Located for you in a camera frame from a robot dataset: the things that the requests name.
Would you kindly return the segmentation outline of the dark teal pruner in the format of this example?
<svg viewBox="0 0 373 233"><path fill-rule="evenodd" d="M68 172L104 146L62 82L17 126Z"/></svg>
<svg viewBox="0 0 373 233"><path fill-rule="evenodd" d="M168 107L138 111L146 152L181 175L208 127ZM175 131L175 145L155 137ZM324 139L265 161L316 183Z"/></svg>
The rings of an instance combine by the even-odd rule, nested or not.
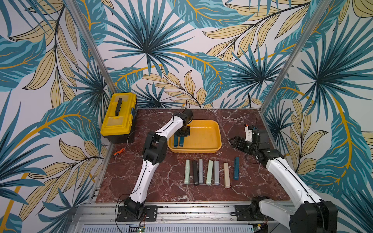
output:
<svg viewBox="0 0 373 233"><path fill-rule="evenodd" d="M180 146L180 147L183 147L183 146L184 146L184 139L185 139L184 136L180 136L180 137L179 137L179 146Z"/></svg>
<svg viewBox="0 0 373 233"><path fill-rule="evenodd" d="M178 144L179 144L178 143L178 136L174 136L174 143L173 143L174 147L177 148Z"/></svg>
<svg viewBox="0 0 373 233"><path fill-rule="evenodd" d="M234 180L238 180L240 175L240 158L236 157L234 160Z"/></svg>

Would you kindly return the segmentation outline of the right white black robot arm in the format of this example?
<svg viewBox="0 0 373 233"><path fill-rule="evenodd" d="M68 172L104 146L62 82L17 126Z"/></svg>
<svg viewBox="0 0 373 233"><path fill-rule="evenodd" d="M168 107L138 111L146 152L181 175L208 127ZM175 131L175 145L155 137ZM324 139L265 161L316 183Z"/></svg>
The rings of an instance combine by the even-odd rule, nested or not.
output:
<svg viewBox="0 0 373 233"><path fill-rule="evenodd" d="M229 140L239 151L252 155L279 182L290 197L294 210L263 196L255 197L250 205L236 205L231 215L238 221L273 219L292 233L335 233L338 209L331 201L324 201L313 192L289 166L277 149L272 149L267 133L254 126L245 126L245 137Z"/></svg>

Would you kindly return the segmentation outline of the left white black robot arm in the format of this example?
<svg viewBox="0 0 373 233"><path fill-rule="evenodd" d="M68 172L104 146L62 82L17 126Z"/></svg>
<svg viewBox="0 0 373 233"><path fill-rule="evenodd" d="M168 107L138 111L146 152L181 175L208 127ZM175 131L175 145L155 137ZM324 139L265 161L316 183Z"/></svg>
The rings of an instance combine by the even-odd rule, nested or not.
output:
<svg viewBox="0 0 373 233"><path fill-rule="evenodd" d="M188 124L192 121L193 112L190 109L184 109L180 113L173 114L162 128L148 132L142 151L143 162L139 177L133 191L123 203L125 213L135 219L141 218L153 175L166 157L168 139L174 134L189 136Z"/></svg>

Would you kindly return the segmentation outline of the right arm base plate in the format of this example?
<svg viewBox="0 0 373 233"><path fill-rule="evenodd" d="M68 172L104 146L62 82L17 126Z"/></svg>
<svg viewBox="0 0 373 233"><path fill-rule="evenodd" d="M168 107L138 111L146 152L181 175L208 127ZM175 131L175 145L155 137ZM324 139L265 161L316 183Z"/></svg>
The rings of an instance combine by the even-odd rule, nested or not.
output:
<svg viewBox="0 0 373 233"><path fill-rule="evenodd" d="M261 214L260 212L255 212L252 210L250 205L235 205L234 212L231 212L231 216L235 216L237 221L272 221L273 219Z"/></svg>

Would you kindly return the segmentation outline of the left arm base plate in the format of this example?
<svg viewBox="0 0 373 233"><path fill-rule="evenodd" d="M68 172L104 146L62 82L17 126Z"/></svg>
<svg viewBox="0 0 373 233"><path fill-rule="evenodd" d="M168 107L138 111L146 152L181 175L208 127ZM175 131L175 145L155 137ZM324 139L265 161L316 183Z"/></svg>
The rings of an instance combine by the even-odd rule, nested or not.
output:
<svg viewBox="0 0 373 233"><path fill-rule="evenodd" d="M140 217L132 216L122 205L119 207L116 214L117 222L136 222L140 220L145 220L146 222L155 222L157 218L158 206L156 205L146 205L144 206L143 213Z"/></svg>

